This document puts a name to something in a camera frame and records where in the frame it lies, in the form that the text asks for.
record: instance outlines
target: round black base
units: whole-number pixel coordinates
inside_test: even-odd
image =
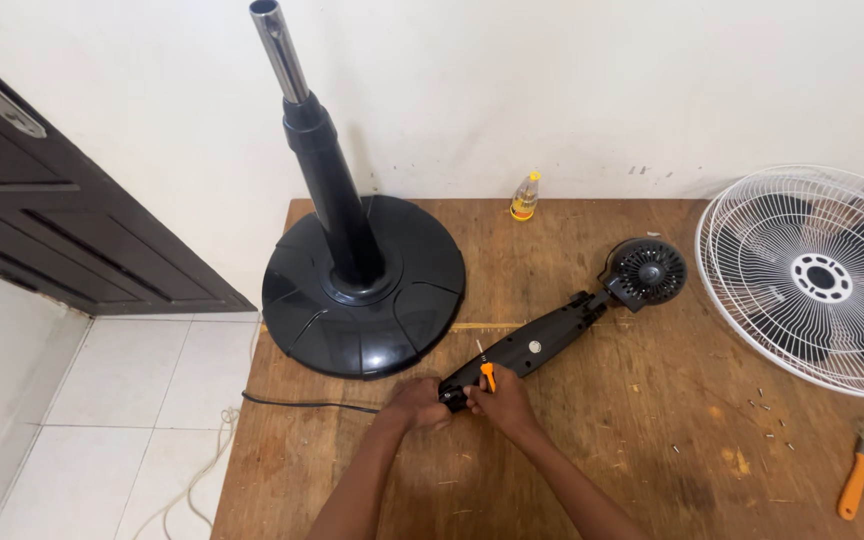
[[[375,195],[362,206],[386,275],[368,288],[342,283],[310,213],[275,245],[262,315],[275,344],[302,365],[372,380],[411,367],[445,334],[466,289],[466,264],[449,231],[412,202]]]

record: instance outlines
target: orange screwdriver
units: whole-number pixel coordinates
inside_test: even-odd
[[[479,346],[479,353],[482,356],[482,366],[480,369],[482,370],[482,375],[486,376],[486,392],[488,392],[489,394],[495,394],[496,378],[493,375],[493,363],[489,362],[489,360],[486,358],[486,352],[485,350],[482,350],[482,344],[479,343],[478,339],[475,340],[475,344]]]

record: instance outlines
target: plywood surface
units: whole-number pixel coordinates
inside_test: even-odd
[[[658,232],[686,255],[684,291],[636,314],[610,309],[529,375],[539,421],[655,538],[864,539],[864,498],[855,521],[835,515],[864,399],[775,367],[719,316],[694,263],[705,202],[543,200],[525,223],[509,216],[507,201],[417,203],[449,229],[466,263],[462,309],[435,350],[404,373],[349,381],[299,366],[263,332],[251,394],[380,407],[397,380],[445,377],[474,356],[476,338],[488,346],[576,291],[594,291],[615,244]],[[287,224],[311,210],[293,201]],[[213,540],[304,537],[372,419],[334,407],[244,402]],[[378,537],[578,535],[515,447],[465,412],[445,430],[406,436]]]

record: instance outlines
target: hand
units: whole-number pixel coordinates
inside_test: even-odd
[[[543,428],[536,420],[536,413],[529,402],[525,383],[511,369],[493,364],[492,376],[495,378],[495,393],[486,392],[486,375],[479,375],[478,386],[466,386],[462,391],[468,400],[465,405],[473,413],[486,416],[512,442],[522,436],[543,434]]]
[[[391,399],[378,412],[378,418],[402,423],[406,432],[435,426],[440,430],[452,422],[449,408],[439,402],[438,376],[401,380],[391,390]]]

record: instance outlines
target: wire strand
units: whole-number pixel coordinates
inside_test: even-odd
[[[168,504],[162,506],[157,512],[151,514],[149,519],[145,520],[141,526],[138,527],[138,530],[135,532],[135,535],[132,536],[132,540],[138,540],[138,535],[142,534],[145,531],[145,528],[149,527],[149,524],[155,520],[160,515],[162,516],[162,532],[165,534],[165,537],[169,540],[172,540],[172,536],[169,534],[169,526],[166,523],[166,519],[169,517],[169,510],[180,503],[182,499],[186,499],[188,501],[189,509],[192,510],[192,513],[198,516],[202,521],[205,521],[208,524],[208,528],[212,530],[212,521],[206,517],[198,508],[195,507],[195,504],[192,503],[192,488],[198,484],[198,482],[207,475],[219,462],[219,459],[222,458],[222,454],[226,452],[226,449],[229,448],[230,443],[233,442],[233,438],[235,437],[235,430],[238,427],[239,421],[239,409],[229,407],[226,410],[222,411],[222,423],[219,425],[219,432],[216,436],[215,440],[215,455],[212,459],[206,464],[204,467],[198,470],[192,479],[189,481],[188,485],[185,489],[182,490],[181,493],[176,495],[172,500],[169,501]],[[222,433],[225,432],[225,427],[228,425],[228,438],[222,441]]]
[[[298,408],[313,408],[313,409],[319,408],[319,407],[338,407],[338,408],[348,409],[348,410],[352,410],[352,411],[367,412],[369,414],[377,414],[378,413],[377,408],[368,408],[366,406],[357,406],[357,405],[350,405],[350,404],[345,404],[345,403],[331,403],[331,402],[296,403],[296,402],[286,402],[286,401],[269,401],[266,399],[254,398],[254,397],[250,396],[249,394],[245,393],[244,390],[242,392],[242,397],[245,398],[246,400],[254,403],[254,404],[259,404],[259,405],[274,405],[274,406],[279,406],[279,407],[298,407]]]

